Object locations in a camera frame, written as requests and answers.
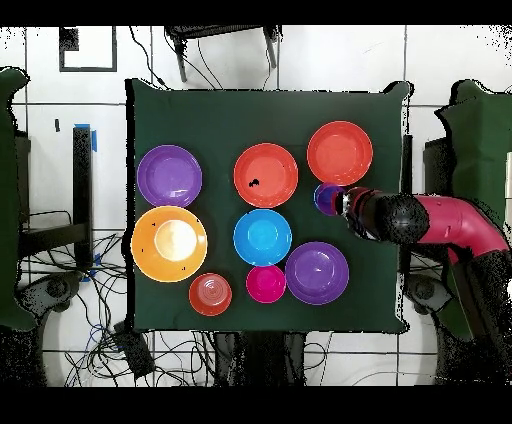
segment floor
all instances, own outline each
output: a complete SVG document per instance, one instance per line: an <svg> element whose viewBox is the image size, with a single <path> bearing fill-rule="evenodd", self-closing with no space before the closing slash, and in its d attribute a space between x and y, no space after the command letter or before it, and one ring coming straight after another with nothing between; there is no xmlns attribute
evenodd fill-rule
<svg viewBox="0 0 512 424"><path fill-rule="evenodd" d="M158 84L156 75L174 89L209 87L188 64L188 82L181 82L176 58L164 40L163 27L133 30L137 41L146 48L148 59L132 40L129 28L117 27L117 72L59 72L58 28L0 28L0 67L26 69L31 79L13 102L18 128L28 131L32 139L31 212L72 210L70 134L74 124L90 123L97 132L97 151L93 152L95 239L122 235L126 227L124 79L137 77ZM65 53L66 66L109 67L111 32L109 27L79 27L80 49ZM510 45L497 27L287 25L283 35L279 72L273 70L270 76L261 30L201 39L201 52L224 88L262 88L266 81L266 90L279 85L281 90L379 92L392 81L405 79L413 83L414 94L404 113L409 114L410 133L414 137L415 192L422 192L424 186L424 143L445 134L434 111L447 104L451 86L465 78L478 79L494 91L504 91L512 84ZM187 58L216 84L201 59L197 43L189 43ZM33 228L65 223L64 214L31 219ZM107 242L101 242L96 251L103 251ZM108 262L124 266L119 245L107 256ZM24 263L23 268L21 283L27 283L48 267L32 261ZM107 276L98 274L97 278L104 282ZM117 280L114 288L119 294L109 295L108 302L112 320L118 322L124 319L126 311L126 294L122 294L125 281ZM91 282L82 282L79 294L88 307L90 319L98 322L97 293ZM407 299L403 302L403 317L410 324L407 333L334 334L327 362L306 371L307 384L431 383L437 351L434 326L430 318L417 315ZM66 380L71 365L65 352L74 360L87 354L91 327L84 312L84 305L75 298L67 311L50 315L43 346L50 385L62 386ZM326 348L329 337L329 333L313 332L308 335L308 342ZM181 345L173 355L166 354L166 345L191 340L189 332L155 332L148 339L152 354L158 358L157 365L164 369L188 369L200 363L197 355L191 359L190 343ZM308 345L306 367L322 361L321 346ZM158 386L176 384L173 378L160 375ZM190 381L188 374L183 376ZM118 383L154 386L158 377L134 382L132 376L126 376L120 377ZM196 374L195 379L204 382L204 372L202 376ZM114 383L93 379L90 384Z"/></svg>

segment blue plate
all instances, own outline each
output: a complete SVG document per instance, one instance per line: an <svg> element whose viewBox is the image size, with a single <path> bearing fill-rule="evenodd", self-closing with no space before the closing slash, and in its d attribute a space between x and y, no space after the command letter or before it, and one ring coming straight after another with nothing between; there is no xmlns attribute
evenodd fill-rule
<svg viewBox="0 0 512 424"><path fill-rule="evenodd" d="M275 265L290 250L292 230L277 212L255 209L238 220L233 243L245 262L255 266Z"/></svg>

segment dark green cloth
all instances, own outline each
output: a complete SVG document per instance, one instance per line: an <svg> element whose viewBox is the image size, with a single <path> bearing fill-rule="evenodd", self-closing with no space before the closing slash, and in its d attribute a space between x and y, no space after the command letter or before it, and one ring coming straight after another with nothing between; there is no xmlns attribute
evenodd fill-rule
<svg viewBox="0 0 512 424"><path fill-rule="evenodd" d="M31 330L36 322L14 298L18 278L19 197L18 167L14 144L15 120L11 112L14 93L28 82L26 75L15 68L0 68L0 325L17 330Z"/></svg>
<svg viewBox="0 0 512 424"><path fill-rule="evenodd" d="M473 80L456 83L452 92L451 104L438 115L445 120L457 158L453 193L475 201L503 228L506 161L512 151L512 96L490 92ZM456 292L451 272L448 286ZM458 302L450 302L438 316L452 334L471 338Z"/></svg>
<svg viewBox="0 0 512 424"><path fill-rule="evenodd" d="M176 144L199 161L203 187L188 207L208 236L204 264L178 283L159 283L135 266L137 329L335 330L398 333L405 325L395 316L397 247L360 240L340 217L326 217L313 204L320 183L306 161L313 133L330 121L361 126L373 143L373 163L359 185L386 192L399 190L401 106L409 85L400 82L385 93L162 91L132 80L135 109L135 167L161 144ZM345 292L334 302L311 306L289 291L276 303L255 302L245 288L251 266L233 248L236 222L252 207L237 194L233 167L249 146L261 142L284 146L299 167L299 184L275 210L290 223L292 250L308 241L339 248L350 267ZM152 206L135 191L135 217ZM278 265L284 269L285 260ZM208 318L189 304L191 281L205 272L223 275L233 290L230 307Z"/></svg>

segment green tablecloth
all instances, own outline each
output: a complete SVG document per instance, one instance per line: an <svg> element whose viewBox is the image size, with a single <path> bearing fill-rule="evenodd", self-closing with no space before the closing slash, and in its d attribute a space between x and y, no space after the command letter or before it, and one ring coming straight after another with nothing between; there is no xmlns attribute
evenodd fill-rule
<svg viewBox="0 0 512 424"><path fill-rule="evenodd" d="M326 217L316 210L312 199L319 181L308 168L306 147L323 124L354 122L367 132L374 149L373 163L359 185L398 192L401 105L409 93L406 82L375 94L162 91L139 80L131 80L131 87L128 98L133 94L135 134L128 143L135 143L135 159L128 172L135 173L142 157L155 146L176 144L189 150L201 165L203 188L188 209L202 221L208 235L206 260L184 281L159 283L135 266L136 329L405 330L395 316L397 247L360 240L342 218ZM332 243L347 258L348 287L330 304L306 305L287 291L278 302L263 305L246 291L245 277L251 266L238 257L232 236L237 220L252 207L237 194L232 175L242 151L263 141L284 146L299 167L297 190L275 208L290 223L292 249L320 240ZM151 207L136 188L135 219ZM284 269L284 264L285 260L278 266ZM199 315L188 301L191 281L205 272L223 275L233 290L230 307L217 317Z"/></svg>

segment bowl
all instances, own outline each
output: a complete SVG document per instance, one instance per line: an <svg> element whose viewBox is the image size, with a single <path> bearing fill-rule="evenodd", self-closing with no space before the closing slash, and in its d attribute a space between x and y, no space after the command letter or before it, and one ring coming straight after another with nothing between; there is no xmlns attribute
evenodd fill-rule
<svg viewBox="0 0 512 424"><path fill-rule="evenodd" d="M299 182L293 156L285 148L261 143L245 150L235 164L233 180L242 199L258 208L286 202Z"/></svg>
<svg viewBox="0 0 512 424"><path fill-rule="evenodd" d="M290 292L310 305L336 300L348 285L348 263L333 245L309 242L297 247L285 267Z"/></svg>
<svg viewBox="0 0 512 424"><path fill-rule="evenodd" d="M190 305L194 310L208 317L223 313L231 303L231 287L219 274L206 273L197 277L188 291Z"/></svg>
<svg viewBox="0 0 512 424"><path fill-rule="evenodd" d="M137 185L153 206L184 208L201 191L201 167L196 158L182 147L158 146L140 161Z"/></svg>
<svg viewBox="0 0 512 424"><path fill-rule="evenodd" d="M315 132L308 144L309 168L322 182L354 184L366 174L372 158L370 138L352 122L329 122Z"/></svg>
<svg viewBox="0 0 512 424"><path fill-rule="evenodd" d="M206 231L186 209L159 206L136 222L130 247L143 274L155 281L177 282L190 277L202 265L207 250Z"/></svg>
<svg viewBox="0 0 512 424"><path fill-rule="evenodd" d="M273 303L286 290L284 273L277 266L257 266L249 271L245 286L250 296L260 303Z"/></svg>
<svg viewBox="0 0 512 424"><path fill-rule="evenodd" d="M254 209L238 220L233 244L238 255L248 264L275 265L288 254L292 231L279 213L270 209Z"/></svg>

